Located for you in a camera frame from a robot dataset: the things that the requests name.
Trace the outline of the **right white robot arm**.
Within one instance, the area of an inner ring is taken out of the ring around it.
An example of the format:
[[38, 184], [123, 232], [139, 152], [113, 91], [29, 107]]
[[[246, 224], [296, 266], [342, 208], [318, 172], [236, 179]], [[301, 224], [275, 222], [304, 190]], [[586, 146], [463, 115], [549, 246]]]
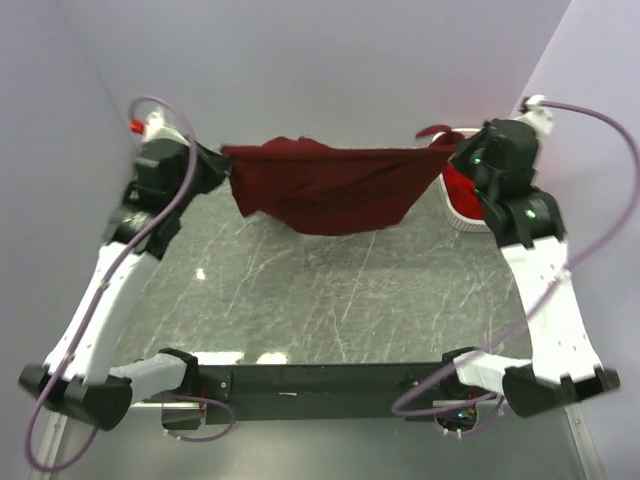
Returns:
[[568, 241], [555, 198], [533, 184], [540, 136], [522, 119], [488, 121], [456, 147], [452, 165], [469, 179], [485, 224], [516, 281], [532, 357], [492, 352], [452, 359], [458, 381], [503, 396], [527, 418], [620, 388], [586, 332], [566, 267]]

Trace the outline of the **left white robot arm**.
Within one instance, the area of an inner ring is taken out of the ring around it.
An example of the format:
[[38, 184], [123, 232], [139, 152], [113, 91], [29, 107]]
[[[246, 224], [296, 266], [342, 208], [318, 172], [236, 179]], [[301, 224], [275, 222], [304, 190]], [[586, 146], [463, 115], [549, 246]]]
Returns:
[[139, 363], [111, 365], [133, 304], [180, 231], [181, 215], [231, 171], [230, 158], [199, 146], [189, 177], [190, 152], [186, 144], [161, 139], [143, 143], [135, 155], [133, 177], [109, 215], [71, 323], [45, 361], [26, 365], [20, 374], [20, 386], [42, 397], [48, 410], [109, 431], [136, 402], [163, 393], [202, 393], [197, 358], [175, 348]]

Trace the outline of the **maroon t shirt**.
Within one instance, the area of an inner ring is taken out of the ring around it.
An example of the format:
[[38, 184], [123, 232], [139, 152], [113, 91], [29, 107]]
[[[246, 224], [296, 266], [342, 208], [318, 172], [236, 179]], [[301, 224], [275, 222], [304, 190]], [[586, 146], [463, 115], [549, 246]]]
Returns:
[[449, 132], [426, 147], [348, 149], [277, 137], [221, 151], [234, 162], [230, 184], [243, 216], [262, 212], [298, 233], [341, 236], [401, 222], [461, 138]]

